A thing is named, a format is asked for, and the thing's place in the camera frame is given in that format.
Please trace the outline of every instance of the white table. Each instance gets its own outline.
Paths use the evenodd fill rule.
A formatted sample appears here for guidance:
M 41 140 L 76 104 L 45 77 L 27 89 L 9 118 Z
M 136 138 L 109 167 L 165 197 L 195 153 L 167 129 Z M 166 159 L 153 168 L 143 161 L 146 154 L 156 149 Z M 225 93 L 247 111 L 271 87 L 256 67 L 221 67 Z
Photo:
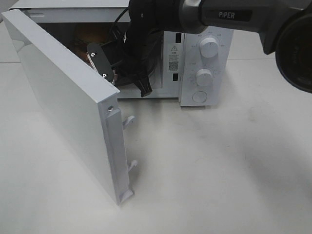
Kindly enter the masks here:
M 21 65 L 0 64 L 0 233 L 311 233 L 312 96 L 247 47 L 254 37 L 235 33 L 215 107 L 120 101 L 137 117 L 125 144 L 139 161 L 121 207 L 41 113 Z

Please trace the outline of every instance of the sticker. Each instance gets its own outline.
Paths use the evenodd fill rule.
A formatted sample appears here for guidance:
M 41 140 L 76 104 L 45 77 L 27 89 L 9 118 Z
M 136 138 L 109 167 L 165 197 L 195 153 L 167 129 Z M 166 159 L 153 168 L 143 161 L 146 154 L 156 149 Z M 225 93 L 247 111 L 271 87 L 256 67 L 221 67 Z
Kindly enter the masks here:
M 180 68 L 181 43 L 168 44 L 168 72 L 178 72 Z

